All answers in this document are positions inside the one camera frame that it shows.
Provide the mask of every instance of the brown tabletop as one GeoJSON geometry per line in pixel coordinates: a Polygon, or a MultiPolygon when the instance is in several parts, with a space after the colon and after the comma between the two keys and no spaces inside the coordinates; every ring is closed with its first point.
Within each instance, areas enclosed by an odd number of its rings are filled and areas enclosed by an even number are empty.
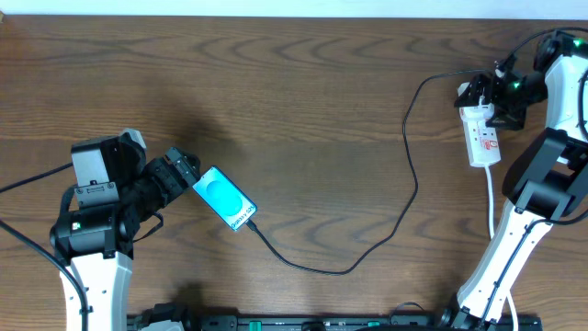
{"type": "MultiPolygon", "coordinates": [[[[256,223],[292,261],[347,268],[388,235],[413,192],[401,120],[429,75],[491,68],[554,21],[210,17],[5,17],[0,25],[0,186],[70,162],[70,146],[142,132],[216,165],[258,205],[256,223]]],[[[534,47],[520,52],[530,70],[534,47]]],[[[418,197],[396,236],[343,277],[278,262],[193,192],[135,246],[129,312],[186,302],[197,312],[386,314],[443,307],[488,244],[486,182],[469,167],[453,108],[470,76],[426,86],[408,124],[418,197]]],[[[510,164],[543,129],[500,132],[496,222],[510,164]]],[[[70,169],[2,195],[0,217],[51,249],[70,169]]],[[[141,234],[155,224],[148,221],[141,234]]],[[[555,228],[513,287],[546,330],[588,327],[588,223],[555,228]]],[[[63,330],[58,272],[0,233],[0,329],[63,330]]]]}

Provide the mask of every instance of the white cable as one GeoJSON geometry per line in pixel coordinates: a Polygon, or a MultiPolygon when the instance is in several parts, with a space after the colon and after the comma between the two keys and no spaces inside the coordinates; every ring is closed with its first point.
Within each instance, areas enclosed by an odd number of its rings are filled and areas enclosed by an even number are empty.
{"type": "MultiPolygon", "coordinates": [[[[492,175],[488,165],[484,166],[484,170],[486,170],[486,181],[488,182],[488,233],[490,234],[490,239],[492,239],[494,237],[494,193],[492,189],[492,175]]],[[[508,302],[508,307],[513,316],[513,331],[518,331],[518,316],[516,315],[513,295],[510,291],[506,293],[506,301],[508,302]]]]}

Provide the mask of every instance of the power strip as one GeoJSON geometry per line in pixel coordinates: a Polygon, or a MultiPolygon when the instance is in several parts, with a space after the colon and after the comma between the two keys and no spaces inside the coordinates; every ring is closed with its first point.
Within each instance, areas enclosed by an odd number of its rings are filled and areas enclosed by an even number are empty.
{"type": "MultiPolygon", "coordinates": [[[[469,83],[464,83],[458,88],[461,95],[469,83]]],[[[494,105],[482,105],[483,97],[480,97],[478,106],[459,108],[459,116],[463,121],[463,131],[466,134],[469,165],[485,167],[500,161],[500,149],[496,129],[488,128],[486,120],[494,115],[494,105]]]]}

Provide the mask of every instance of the wood grain surface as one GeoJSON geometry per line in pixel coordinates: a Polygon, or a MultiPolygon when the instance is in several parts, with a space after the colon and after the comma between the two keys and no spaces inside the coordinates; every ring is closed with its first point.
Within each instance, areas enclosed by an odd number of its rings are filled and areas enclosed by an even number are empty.
{"type": "MultiPolygon", "coordinates": [[[[491,68],[556,21],[206,17],[5,17],[0,25],[0,186],[70,162],[72,143],[142,132],[220,167],[259,206],[257,225],[292,261],[350,266],[387,235],[413,191],[401,121],[427,76],[491,68]]],[[[520,52],[529,70],[533,47],[520,52]]],[[[408,123],[418,197],[399,232],[348,276],[279,263],[195,193],[136,245],[129,312],[186,302],[197,312],[386,314],[442,308],[488,244],[483,170],[469,167],[452,104],[470,76],[431,82],[408,123]]],[[[505,171],[537,136],[500,132],[505,171]]],[[[69,170],[2,195],[0,217],[50,249],[69,170]]],[[[496,222],[504,197],[496,189],[496,222]]],[[[144,233],[151,223],[143,226],[144,233]]],[[[546,330],[588,328],[588,223],[555,228],[513,295],[546,330]]],[[[53,266],[0,233],[0,329],[63,330],[53,266]]]]}

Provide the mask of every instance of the white backdrop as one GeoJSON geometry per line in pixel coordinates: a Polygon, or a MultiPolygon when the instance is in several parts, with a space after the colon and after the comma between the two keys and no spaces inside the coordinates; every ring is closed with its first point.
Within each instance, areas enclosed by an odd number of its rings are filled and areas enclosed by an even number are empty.
{"type": "Polygon", "coordinates": [[[5,14],[587,19],[588,0],[0,0],[5,14]]]}

